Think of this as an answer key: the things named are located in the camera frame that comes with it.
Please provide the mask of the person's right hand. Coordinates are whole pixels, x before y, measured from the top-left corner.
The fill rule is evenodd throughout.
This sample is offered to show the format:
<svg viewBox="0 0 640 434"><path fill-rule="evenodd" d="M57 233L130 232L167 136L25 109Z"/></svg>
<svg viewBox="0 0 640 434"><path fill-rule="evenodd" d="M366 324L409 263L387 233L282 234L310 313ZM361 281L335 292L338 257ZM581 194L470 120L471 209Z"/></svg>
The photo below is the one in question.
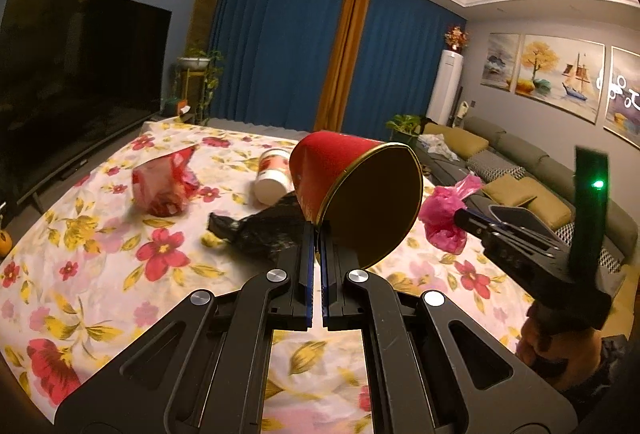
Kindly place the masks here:
<svg viewBox="0 0 640 434"><path fill-rule="evenodd" d="M601 332L587 328L549 336L541 330L538 307L538 303L533 302L527 311L527 319L521 328L521 339L516 347L516 356L529 367L533 367L539 359L553 365L564 364L562 373L546 376L546 381L560 392L583 384L600 366Z"/></svg>

